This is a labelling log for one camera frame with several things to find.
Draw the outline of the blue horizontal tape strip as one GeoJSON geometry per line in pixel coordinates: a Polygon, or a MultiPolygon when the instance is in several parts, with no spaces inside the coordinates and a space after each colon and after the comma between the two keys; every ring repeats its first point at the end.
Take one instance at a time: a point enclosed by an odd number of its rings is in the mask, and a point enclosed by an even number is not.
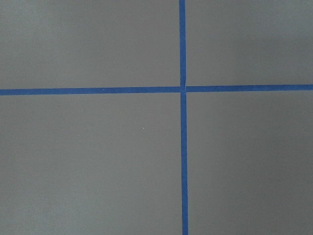
{"type": "Polygon", "coordinates": [[[154,93],[212,93],[212,92],[269,92],[311,91],[312,84],[302,85],[221,85],[180,87],[111,87],[111,88],[38,88],[1,89],[1,96],[10,95],[67,95],[67,94],[154,94],[154,93]]]}

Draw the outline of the blue vertical tape strip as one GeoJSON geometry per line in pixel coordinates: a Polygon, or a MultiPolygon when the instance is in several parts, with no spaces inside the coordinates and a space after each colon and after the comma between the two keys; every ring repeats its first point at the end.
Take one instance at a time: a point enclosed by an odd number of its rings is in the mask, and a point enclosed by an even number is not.
{"type": "Polygon", "coordinates": [[[188,235],[188,161],[186,100],[186,16],[185,1],[179,0],[179,68],[180,68],[180,145],[182,234],[188,235]]]}

